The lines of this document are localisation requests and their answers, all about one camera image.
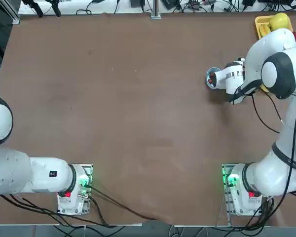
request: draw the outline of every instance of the yellow tray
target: yellow tray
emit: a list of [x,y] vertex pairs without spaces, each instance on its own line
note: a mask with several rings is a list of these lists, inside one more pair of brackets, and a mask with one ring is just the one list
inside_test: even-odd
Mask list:
[[[262,38],[261,35],[260,35],[259,26],[262,25],[262,24],[265,24],[265,23],[269,23],[270,22],[270,19],[272,17],[273,16],[258,16],[255,19],[256,28],[257,28],[257,34],[258,34],[259,39]],[[293,32],[293,27],[292,27],[292,24],[291,24],[291,20],[290,19],[289,19],[289,22],[288,22],[288,29],[291,32]]]

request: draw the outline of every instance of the brown table surface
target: brown table surface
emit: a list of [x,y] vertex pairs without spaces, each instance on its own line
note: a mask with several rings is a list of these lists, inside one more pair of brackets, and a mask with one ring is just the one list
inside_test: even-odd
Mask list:
[[[4,146],[92,163],[93,185],[144,215],[215,225],[222,163],[259,161],[277,136],[250,98],[232,106],[204,83],[210,67],[246,56],[257,14],[22,18],[0,73],[0,96],[15,119]],[[296,30],[296,15],[291,20]],[[265,122],[280,129],[270,100],[257,94],[256,101]],[[284,116],[287,102],[276,104]],[[26,197],[56,209],[55,194]],[[109,223],[143,221],[98,202]],[[95,208],[83,217],[99,221]],[[48,223],[55,222],[0,198],[0,224]],[[268,224],[296,226],[296,197],[288,195]],[[219,225],[227,225],[225,204]]]

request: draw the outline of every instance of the floor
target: floor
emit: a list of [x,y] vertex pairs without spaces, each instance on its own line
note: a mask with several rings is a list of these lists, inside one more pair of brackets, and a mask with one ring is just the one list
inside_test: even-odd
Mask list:
[[[61,228],[64,232],[68,233],[72,230],[70,227]],[[108,230],[104,228],[95,227],[96,230],[100,231],[104,236],[108,236],[113,233],[115,229]],[[171,234],[169,234],[170,225],[157,222],[149,221],[143,224],[142,227],[125,227],[122,231],[115,234],[116,237],[132,237],[132,236],[141,236],[141,237],[178,237],[179,235],[174,235],[173,228]],[[185,228],[182,236],[183,237],[196,237],[199,233],[200,228],[197,227],[188,227]],[[226,233],[207,228],[208,236],[210,237],[223,237]],[[55,229],[53,226],[0,226],[0,236],[4,237],[14,237],[15,233],[18,233],[18,236],[22,237],[64,237],[65,234],[61,233],[59,230]],[[206,229],[204,229],[198,237],[206,237]],[[97,233],[94,233],[92,230],[87,229],[77,229],[71,233],[72,237],[98,237],[100,236]],[[243,236],[239,233],[232,233],[229,236],[240,237]],[[259,237],[287,237],[295,236],[296,237],[296,228],[265,228]]]

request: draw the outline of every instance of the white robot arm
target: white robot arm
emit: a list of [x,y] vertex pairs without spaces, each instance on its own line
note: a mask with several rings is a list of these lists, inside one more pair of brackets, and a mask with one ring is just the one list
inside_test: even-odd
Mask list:
[[[11,134],[13,115],[0,98],[0,144]],[[81,215],[89,212],[91,169],[67,164],[58,158],[28,157],[25,153],[0,147],[0,195],[16,193],[57,193],[58,212]]]
[[[296,119],[296,41],[287,29],[278,29],[257,41],[245,59],[245,79],[241,65],[211,73],[211,88],[225,88],[230,103],[239,103],[262,83],[279,99],[290,104],[279,137],[264,159],[234,166],[228,184],[236,215],[253,215],[261,197],[282,195],[291,165]],[[287,192],[296,191],[296,149]]]

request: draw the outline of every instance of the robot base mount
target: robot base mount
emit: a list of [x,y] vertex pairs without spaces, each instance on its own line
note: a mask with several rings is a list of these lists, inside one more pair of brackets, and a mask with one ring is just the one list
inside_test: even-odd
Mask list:
[[91,189],[83,185],[92,185],[93,165],[91,164],[72,164],[76,172],[76,180],[71,193],[58,193],[57,212],[66,215],[84,215],[90,212]]
[[231,215],[253,216],[261,206],[262,195],[254,197],[241,184],[241,172],[244,164],[223,164],[222,177],[225,193],[228,223],[231,225]]

